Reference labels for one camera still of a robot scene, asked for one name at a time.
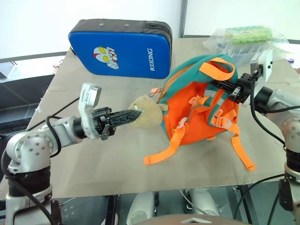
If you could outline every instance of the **blue pencil case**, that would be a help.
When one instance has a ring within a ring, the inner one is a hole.
[[[165,22],[80,20],[68,38],[93,74],[155,79],[169,74],[172,30]]]

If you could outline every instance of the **stuffed toy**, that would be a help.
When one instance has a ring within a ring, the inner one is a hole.
[[[168,110],[168,105],[157,104],[149,96],[141,96],[129,109],[142,111],[139,118],[130,123],[132,126],[142,129],[152,129],[161,124],[163,120],[163,111]]]

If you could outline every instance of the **backpack handle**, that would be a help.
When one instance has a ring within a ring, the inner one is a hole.
[[[216,66],[213,66],[212,64],[207,63],[207,62],[204,62],[200,66],[199,71],[206,74],[207,76],[210,76],[211,78],[213,78],[215,80],[218,80],[218,81],[226,81],[226,80],[229,80],[233,76],[233,74],[235,72],[235,66],[232,63],[227,62],[224,59],[219,58],[219,57],[211,59],[210,62],[219,62],[219,63],[229,65],[232,68],[232,72],[230,72],[230,73],[224,72],[224,71],[220,70],[219,68],[217,68]]]

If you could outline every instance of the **white wall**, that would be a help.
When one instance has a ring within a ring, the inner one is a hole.
[[[0,59],[67,51],[80,19],[167,22],[178,36],[180,0],[0,0]]]
[[[265,25],[300,40],[300,0],[188,0],[185,35]]]

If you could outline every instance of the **table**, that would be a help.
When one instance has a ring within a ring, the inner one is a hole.
[[[203,40],[174,39],[172,69],[191,57],[208,53]],[[249,67],[239,68],[239,75],[249,70]],[[78,97],[83,82],[100,84],[102,93],[97,107],[109,106],[113,111],[127,109],[137,97],[163,84],[163,80],[93,75],[69,51],[30,125]],[[274,62],[268,87],[299,95],[299,84],[299,75],[285,60]],[[60,114],[62,117],[71,115],[79,116],[77,104]],[[261,115],[258,117],[268,129],[282,137],[274,124]],[[217,135],[214,141],[180,146],[168,160],[146,166],[143,157],[167,147],[167,136],[161,127],[141,130],[124,125],[106,141],[84,140],[63,148],[59,156],[52,159],[53,197],[238,185],[283,173],[285,152],[282,145],[254,122],[249,107],[240,107],[239,127],[241,143],[257,167],[253,172],[245,169],[235,153],[230,132]]]

